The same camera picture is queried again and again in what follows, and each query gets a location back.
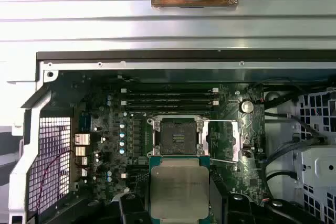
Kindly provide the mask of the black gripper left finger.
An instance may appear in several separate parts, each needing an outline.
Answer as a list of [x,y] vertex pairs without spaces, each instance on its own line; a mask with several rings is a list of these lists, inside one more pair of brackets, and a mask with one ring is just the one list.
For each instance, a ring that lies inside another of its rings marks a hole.
[[150,214],[142,203],[141,198],[133,193],[121,193],[115,196],[119,204],[120,216],[123,224],[150,223]]

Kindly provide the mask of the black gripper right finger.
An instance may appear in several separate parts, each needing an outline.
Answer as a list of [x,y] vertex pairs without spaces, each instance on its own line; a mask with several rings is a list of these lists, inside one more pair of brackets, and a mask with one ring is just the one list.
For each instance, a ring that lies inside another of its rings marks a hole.
[[278,223],[279,218],[265,207],[241,194],[210,193],[211,223]]

